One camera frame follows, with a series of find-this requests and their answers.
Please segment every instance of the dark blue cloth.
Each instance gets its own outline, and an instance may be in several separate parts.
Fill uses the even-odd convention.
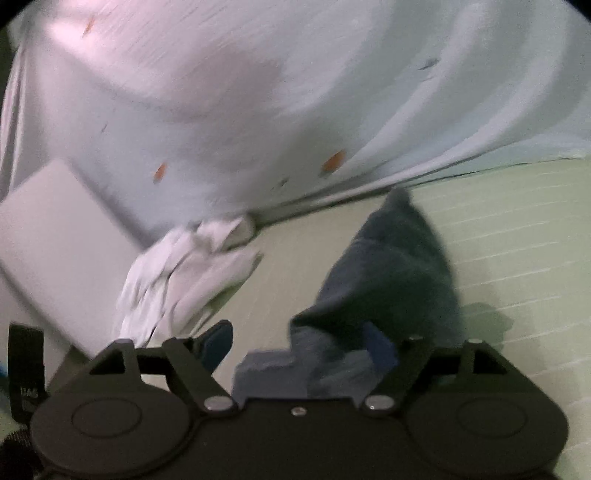
[[[403,189],[372,213],[315,304],[290,324],[289,351],[251,352],[233,395],[360,402],[397,364],[412,334],[461,345],[459,304],[441,242]]]

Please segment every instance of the white cloth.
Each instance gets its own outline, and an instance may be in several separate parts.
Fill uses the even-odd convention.
[[[0,198],[63,158],[147,245],[206,218],[591,153],[591,24],[563,0],[44,0],[29,13]]]
[[[130,338],[140,347],[194,336],[213,313],[211,300],[250,276],[258,251],[234,247],[248,242],[254,231],[246,216],[171,230],[129,270],[114,337]]]

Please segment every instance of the orange stain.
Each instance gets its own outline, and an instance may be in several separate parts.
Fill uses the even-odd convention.
[[[322,165],[322,173],[333,173],[334,171],[338,170],[340,166],[345,163],[345,157],[347,156],[347,152],[345,150],[341,150],[337,152],[332,157],[330,157],[324,165]]]
[[[162,165],[160,165],[158,167],[158,170],[156,170],[156,173],[154,174],[154,183],[160,182],[163,179],[165,173],[166,173],[166,163],[163,163]]]
[[[84,29],[84,33],[82,34],[83,37],[87,36],[90,31],[92,30],[92,27],[95,26],[95,16],[92,15],[92,17],[90,18],[90,20],[88,21],[88,24],[86,25],[86,28]]]

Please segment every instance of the round disc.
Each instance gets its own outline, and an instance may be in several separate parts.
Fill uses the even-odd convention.
[[[427,393],[404,420],[435,465],[474,479],[539,471],[568,434],[564,414],[537,393]]]
[[[77,478],[125,478],[156,467],[189,429],[187,406],[154,389],[139,393],[61,393],[31,420],[37,452]]]

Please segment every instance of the black strap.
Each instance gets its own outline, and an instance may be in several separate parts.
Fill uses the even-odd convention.
[[[37,406],[47,398],[42,330],[10,325],[8,391],[12,418],[28,425]]]

